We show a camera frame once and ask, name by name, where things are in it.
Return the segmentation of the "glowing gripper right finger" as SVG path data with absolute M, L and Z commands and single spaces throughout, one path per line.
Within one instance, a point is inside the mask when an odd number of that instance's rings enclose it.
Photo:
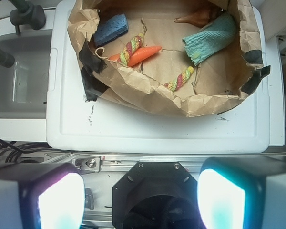
M 206 159 L 197 201 L 208 229 L 286 229 L 286 156 Z

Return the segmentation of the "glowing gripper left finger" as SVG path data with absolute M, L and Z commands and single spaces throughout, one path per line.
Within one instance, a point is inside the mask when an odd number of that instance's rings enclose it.
M 0 229 L 78 229 L 84 190 L 70 163 L 0 163 Z

